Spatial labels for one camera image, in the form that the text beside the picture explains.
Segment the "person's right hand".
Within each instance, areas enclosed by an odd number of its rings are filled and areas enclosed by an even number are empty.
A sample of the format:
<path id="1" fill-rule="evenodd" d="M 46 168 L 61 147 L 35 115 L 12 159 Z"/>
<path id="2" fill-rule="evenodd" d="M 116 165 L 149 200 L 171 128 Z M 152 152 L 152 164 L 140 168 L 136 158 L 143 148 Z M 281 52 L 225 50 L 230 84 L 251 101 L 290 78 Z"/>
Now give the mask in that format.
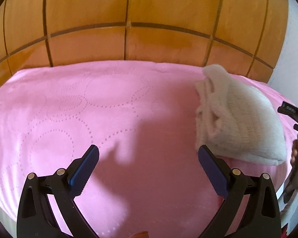
<path id="1" fill-rule="evenodd" d="M 292 166 L 295 165 L 297 157 L 298 157 L 298 139 L 295 139 L 292 142 L 292 153 L 291 153 L 291 160 L 290 160 L 290 164 Z"/>

